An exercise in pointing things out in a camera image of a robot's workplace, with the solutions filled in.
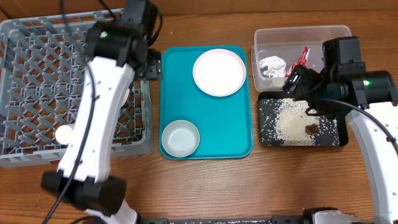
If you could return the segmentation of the red snack wrapper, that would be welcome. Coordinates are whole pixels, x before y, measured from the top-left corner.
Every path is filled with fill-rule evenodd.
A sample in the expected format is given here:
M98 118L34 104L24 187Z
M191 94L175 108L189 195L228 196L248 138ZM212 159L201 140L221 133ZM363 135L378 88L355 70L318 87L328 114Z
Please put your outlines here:
M290 76L290 74L292 73L293 69L297 65L302 65L304 67L307 66L307 60L308 60L309 51L310 51L310 49L308 47L304 47L304 51L302 52L300 58L290 66L289 70L285 74L285 78Z

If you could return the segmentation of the white tissue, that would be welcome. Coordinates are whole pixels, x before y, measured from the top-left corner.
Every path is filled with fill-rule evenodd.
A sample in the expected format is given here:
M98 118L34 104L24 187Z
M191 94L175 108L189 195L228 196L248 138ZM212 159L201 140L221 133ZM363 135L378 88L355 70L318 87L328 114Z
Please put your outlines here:
M260 60L259 67L263 78L282 78L286 74L286 62L278 56L266 57Z

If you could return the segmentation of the brown food piece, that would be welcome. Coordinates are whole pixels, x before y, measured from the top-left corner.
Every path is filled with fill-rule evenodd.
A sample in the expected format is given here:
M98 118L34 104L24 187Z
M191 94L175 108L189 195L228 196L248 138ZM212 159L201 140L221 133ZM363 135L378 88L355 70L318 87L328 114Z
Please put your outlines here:
M305 132L309 135L315 135L316 133L318 133L320 131L320 128L318 127L317 124L311 124L311 125L307 125L305 127Z

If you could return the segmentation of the grey small bowl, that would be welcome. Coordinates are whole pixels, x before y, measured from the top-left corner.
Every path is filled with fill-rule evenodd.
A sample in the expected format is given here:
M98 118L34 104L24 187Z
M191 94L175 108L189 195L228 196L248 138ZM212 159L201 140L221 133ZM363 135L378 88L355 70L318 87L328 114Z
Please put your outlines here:
M173 157L190 156L196 151L199 143L200 133L197 127L186 120L172 121L162 131L162 147Z

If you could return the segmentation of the white paper cup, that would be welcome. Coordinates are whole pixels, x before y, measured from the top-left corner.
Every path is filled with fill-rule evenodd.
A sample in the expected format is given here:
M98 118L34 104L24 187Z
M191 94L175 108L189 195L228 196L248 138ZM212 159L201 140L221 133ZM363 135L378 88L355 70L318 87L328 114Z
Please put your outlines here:
M75 124L64 124L57 128L55 132L55 139L59 144L68 145L73 136Z

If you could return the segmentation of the white pink bowl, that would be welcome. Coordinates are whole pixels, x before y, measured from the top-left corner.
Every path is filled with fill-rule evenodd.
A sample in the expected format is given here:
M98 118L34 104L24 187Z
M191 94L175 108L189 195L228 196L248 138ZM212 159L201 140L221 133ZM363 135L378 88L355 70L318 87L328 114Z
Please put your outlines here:
M130 89L128 88L123 96L123 100L121 103L121 107L125 107L125 104L127 102L127 99L129 98L129 94L130 94Z

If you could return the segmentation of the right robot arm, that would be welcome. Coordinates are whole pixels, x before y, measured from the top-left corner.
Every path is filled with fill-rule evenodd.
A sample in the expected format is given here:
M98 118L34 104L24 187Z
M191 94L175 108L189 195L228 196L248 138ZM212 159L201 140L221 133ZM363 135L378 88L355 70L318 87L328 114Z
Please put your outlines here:
M385 70L369 72L355 36L322 44L316 72L292 67L283 90L307 101L309 116L346 118L356 136L373 198L372 223L397 223L397 87Z

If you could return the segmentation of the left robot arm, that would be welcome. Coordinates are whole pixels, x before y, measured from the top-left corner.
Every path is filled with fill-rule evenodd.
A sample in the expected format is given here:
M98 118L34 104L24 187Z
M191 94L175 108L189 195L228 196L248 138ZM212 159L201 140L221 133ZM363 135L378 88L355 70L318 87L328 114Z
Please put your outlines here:
M86 212L96 223L135 223L125 200L126 181L110 176L111 143L124 96L135 80L162 78L161 54L153 48L163 15L149 1L128 1L120 17L88 30L82 64L83 94L72 138L55 171L41 186Z

